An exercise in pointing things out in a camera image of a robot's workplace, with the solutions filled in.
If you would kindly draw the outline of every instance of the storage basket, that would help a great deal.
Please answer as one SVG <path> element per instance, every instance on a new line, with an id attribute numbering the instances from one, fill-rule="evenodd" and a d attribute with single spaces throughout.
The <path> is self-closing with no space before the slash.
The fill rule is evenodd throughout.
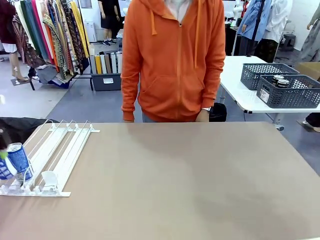
<path id="1" fill-rule="evenodd" d="M 249 90 L 257 90 L 261 75 L 293 75 L 299 74 L 283 63 L 244 63 L 241 82 Z"/>
<path id="2" fill-rule="evenodd" d="M 272 84 L 273 75 L 262 75 L 256 95 L 273 109 L 314 109 L 320 103 L 320 82 L 306 75 L 285 75 L 288 88 Z"/>

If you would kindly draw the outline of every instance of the hoodie sleeve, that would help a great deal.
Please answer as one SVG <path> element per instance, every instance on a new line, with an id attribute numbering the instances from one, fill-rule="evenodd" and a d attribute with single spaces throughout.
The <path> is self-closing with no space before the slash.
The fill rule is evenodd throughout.
<path id="1" fill-rule="evenodd" d="M 217 14 L 213 22 L 211 31 L 211 41 L 205 57 L 206 72 L 204 76 L 204 91 L 202 94 L 202 108 L 213 106 L 217 91 L 220 85 L 220 74 L 223 71 L 224 60 L 226 58 L 226 33 L 225 33 L 225 13 L 222 0 L 215 1 Z"/>
<path id="2" fill-rule="evenodd" d="M 138 95 L 139 73 L 142 67 L 142 56 L 138 46 L 135 25 L 135 0 L 129 6 L 124 21 L 123 50 L 122 50 L 122 111 L 123 120 L 133 121 L 135 101 Z"/>

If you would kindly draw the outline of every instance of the table surface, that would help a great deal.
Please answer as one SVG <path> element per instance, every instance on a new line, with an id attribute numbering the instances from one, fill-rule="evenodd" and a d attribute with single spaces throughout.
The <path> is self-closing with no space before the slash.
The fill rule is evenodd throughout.
<path id="1" fill-rule="evenodd" d="M 319 176 L 271 124 L 94 127 L 64 188 L 70 197 L 0 196 L 0 239 L 320 236 Z"/>
<path id="2" fill-rule="evenodd" d="M 241 75 L 243 64 L 265 64 L 256 56 L 227 56 L 224 61 L 223 72 L 220 75 L 221 85 L 235 100 L 242 110 L 253 113 L 320 113 L 320 104 L 317 108 L 271 108 L 259 97 L 257 91 L 249 90 L 242 84 Z"/>

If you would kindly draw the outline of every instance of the black bag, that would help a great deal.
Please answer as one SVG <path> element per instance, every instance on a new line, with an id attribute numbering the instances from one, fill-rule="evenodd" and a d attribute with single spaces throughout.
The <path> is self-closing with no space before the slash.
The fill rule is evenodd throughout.
<path id="1" fill-rule="evenodd" d="M 210 108 L 209 122 L 225 122 L 227 120 L 227 108 L 222 103 L 214 103 Z"/>
<path id="2" fill-rule="evenodd" d="M 46 119 L 36 119 L 29 117 L 0 117 L 0 128 L 4 129 L 9 136 L 11 143 L 22 143 L 31 136 L 36 128 L 44 124 Z"/>

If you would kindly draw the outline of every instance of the blue garment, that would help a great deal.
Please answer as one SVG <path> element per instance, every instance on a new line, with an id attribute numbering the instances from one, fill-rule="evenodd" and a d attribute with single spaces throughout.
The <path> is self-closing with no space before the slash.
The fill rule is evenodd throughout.
<path id="1" fill-rule="evenodd" d="M 255 41 L 260 41 L 265 34 L 266 27 L 267 27 L 267 21 L 271 9 L 271 2 L 272 0 L 265 0 L 261 18 L 260 18 L 260 23 L 258 30 L 256 32 L 255 36 Z M 241 21 L 241 24 L 239 26 L 238 31 L 236 32 L 237 34 L 244 36 L 248 39 L 252 39 L 255 26 L 256 26 L 256 21 L 257 21 L 257 16 L 258 16 L 258 11 L 261 5 L 261 0 L 252 0 L 248 9 L 246 10 L 244 17 Z M 245 31 L 242 32 L 242 26 L 246 25 Z"/>

